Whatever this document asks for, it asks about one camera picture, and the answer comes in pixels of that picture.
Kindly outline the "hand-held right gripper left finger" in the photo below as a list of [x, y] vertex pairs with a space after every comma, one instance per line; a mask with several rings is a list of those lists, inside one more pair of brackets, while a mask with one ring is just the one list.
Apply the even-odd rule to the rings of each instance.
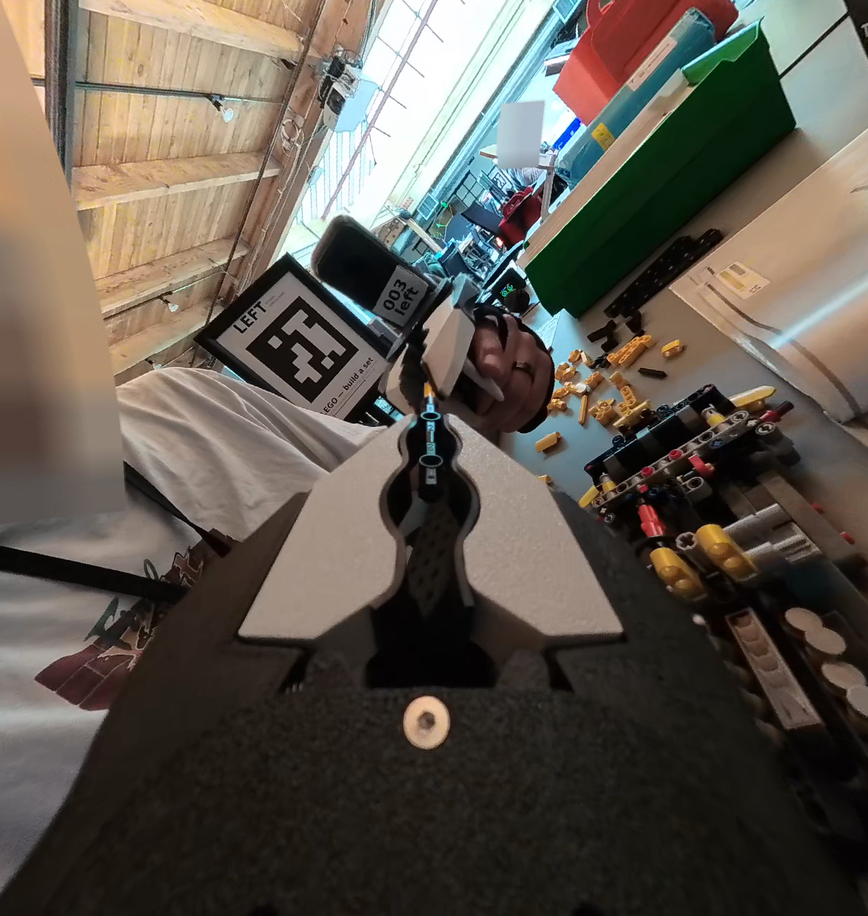
[[409, 416], [316, 483], [238, 631], [240, 639], [374, 650], [371, 610], [398, 590], [405, 540], [384, 495], [407, 458]]

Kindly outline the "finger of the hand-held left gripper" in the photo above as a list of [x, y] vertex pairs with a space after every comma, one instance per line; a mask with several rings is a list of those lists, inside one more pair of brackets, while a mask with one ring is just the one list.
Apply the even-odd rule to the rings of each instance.
[[409, 361], [397, 361], [382, 379], [384, 398], [402, 415], [420, 411], [420, 368]]
[[447, 399], [463, 371], [475, 324], [462, 308], [440, 304], [425, 322], [423, 370], [440, 399]]

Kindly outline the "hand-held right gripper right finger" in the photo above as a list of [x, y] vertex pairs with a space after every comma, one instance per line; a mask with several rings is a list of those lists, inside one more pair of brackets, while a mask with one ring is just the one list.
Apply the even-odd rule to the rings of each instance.
[[456, 468], [477, 500], [460, 542], [474, 600], [471, 637], [484, 650], [610, 643], [623, 624], [554, 493], [462, 419]]

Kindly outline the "black lego connector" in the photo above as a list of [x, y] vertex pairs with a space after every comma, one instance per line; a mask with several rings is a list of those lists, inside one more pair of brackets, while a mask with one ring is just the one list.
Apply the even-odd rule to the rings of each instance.
[[428, 407], [418, 421], [417, 493], [428, 505], [442, 498], [444, 467], [447, 460], [442, 415]]

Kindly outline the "lego car chassis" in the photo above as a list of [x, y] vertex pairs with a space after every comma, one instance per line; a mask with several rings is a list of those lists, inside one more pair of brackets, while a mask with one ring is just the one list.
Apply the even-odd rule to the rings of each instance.
[[732, 645], [738, 668], [785, 734], [839, 727], [868, 757], [866, 560], [787, 476], [781, 428], [793, 408], [763, 386], [727, 397], [705, 385], [653, 407], [585, 465], [579, 499], [696, 621]]

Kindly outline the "pile of yellow lego pieces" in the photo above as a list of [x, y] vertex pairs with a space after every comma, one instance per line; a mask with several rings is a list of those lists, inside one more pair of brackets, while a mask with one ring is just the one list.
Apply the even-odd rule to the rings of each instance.
[[653, 409], [648, 400], [639, 399], [624, 371], [654, 346], [654, 337], [643, 334], [603, 357], [591, 357], [581, 349], [571, 351], [555, 369], [548, 413], [575, 410], [580, 425], [594, 418], [604, 427], [633, 427]]

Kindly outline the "stack of black lego beams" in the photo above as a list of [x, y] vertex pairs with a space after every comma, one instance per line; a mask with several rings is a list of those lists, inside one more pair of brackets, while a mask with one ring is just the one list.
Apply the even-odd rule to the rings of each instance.
[[631, 316], [659, 291], [668, 287], [694, 264], [707, 256], [724, 239], [724, 233], [712, 228], [695, 237], [677, 237], [661, 254], [640, 273], [609, 305], [603, 313], [609, 318]]

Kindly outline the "lego instruction booklet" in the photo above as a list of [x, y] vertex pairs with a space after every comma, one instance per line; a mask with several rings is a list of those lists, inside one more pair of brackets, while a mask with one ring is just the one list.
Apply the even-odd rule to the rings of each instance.
[[868, 447], [868, 128], [670, 290]]

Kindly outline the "person's left hand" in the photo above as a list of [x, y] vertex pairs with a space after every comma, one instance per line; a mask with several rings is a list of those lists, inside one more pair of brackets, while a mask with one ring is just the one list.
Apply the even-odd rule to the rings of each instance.
[[475, 413], [481, 433], [529, 432], [546, 418], [554, 390], [554, 362], [541, 339], [515, 316], [476, 323], [470, 358], [482, 377], [496, 383], [503, 400], [479, 395]]

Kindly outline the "black framed tag sign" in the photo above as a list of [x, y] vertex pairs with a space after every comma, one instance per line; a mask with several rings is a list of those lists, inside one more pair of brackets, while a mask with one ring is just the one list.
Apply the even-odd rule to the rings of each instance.
[[196, 334], [242, 380], [296, 406], [363, 424], [398, 415], [382, 394], [394, 329], [316, 280], [290, 255], [277, 260]]

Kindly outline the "person's torso white t-shirt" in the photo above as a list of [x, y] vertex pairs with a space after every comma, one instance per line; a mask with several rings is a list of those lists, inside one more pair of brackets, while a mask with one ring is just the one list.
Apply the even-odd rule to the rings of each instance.
[[[205, 370], [154, 371], [116, 393], [127, 463], [194, 525], [237, 542], [376, 435]], [[218, 559], [134, 487], [124, 510], [1, 526], [0, 545], [184, 587]], [[0, 572], [0, 892], [169, 611]]]

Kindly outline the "ceiling mounted sensor unit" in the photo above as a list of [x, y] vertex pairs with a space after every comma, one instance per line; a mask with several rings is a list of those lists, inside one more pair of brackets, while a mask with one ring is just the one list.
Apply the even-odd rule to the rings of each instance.
[[353, 55], [336, 53], [318, 90], [323, 124], [335, 133], [354, 133], [365, 124], [380, 91], [381, 86], [364, 74]]

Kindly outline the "white paper sheet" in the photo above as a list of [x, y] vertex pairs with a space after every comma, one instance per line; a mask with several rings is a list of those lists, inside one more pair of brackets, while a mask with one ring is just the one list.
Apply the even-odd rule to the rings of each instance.
[[636, 152], [645, 147], [648, 137], [693, 92], [694, 87], [681, 72], [674, 73], [657, 92], [648, 105], [613, 142], [588, 174], [561, 200], [527, 240], [519, 264], [528, 268], [536, 256], [560, 233], [578, 212], [634, 159]]

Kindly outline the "green plastic bin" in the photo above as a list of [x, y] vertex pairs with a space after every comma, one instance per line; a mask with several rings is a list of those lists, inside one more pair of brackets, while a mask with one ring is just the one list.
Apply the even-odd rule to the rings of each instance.
[[522, 267], [550, 314], [587, 311], [795, 130], [761, 20], [681, 72], [693, 92]]

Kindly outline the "teal plastic package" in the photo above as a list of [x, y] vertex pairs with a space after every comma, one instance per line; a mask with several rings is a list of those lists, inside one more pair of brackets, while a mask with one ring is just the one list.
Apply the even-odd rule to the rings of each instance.
[[580, 123], [565, 144], [557, 168], [566, 183], [577, 185], [664, 83], [716, 43], [713, 27], [702, 13], [694, 8], [687, 11], [595, 119]]

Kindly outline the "red plastic box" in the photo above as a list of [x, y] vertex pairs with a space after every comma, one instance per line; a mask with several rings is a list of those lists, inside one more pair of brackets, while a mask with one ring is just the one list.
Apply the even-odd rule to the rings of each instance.
[[720, 40], [738, 17], [730, 1], [588, 1], [587, 29], [570, 52], [554, 92], [584, 125], [603, 110], [690, 9]]

